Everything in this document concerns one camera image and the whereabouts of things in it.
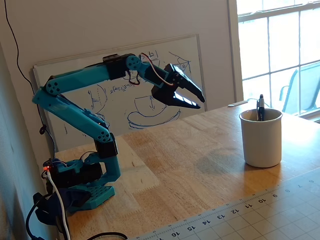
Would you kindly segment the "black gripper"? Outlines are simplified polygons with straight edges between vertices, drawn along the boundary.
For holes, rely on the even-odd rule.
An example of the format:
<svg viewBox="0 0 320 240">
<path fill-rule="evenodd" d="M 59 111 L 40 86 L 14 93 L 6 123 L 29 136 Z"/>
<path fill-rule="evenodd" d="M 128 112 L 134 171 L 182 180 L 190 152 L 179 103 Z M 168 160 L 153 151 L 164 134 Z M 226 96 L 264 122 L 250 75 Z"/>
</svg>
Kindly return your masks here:
<svg viewBox="0 0 320 240">
<path fill-rule="evenodd" d="M 200 105 L 177 94 L 176 90 L 177 88 L 186 89 L 204 103 L 205 98 L 202 90 L 176 65 L 170 63 L 165 66 L 164 70 L 168 73 L 165 77 L 166 83 L 162 87 L 154 86 L 151 89 L 152 97 L 168 106 L 200 109 Z"/>
</svg>

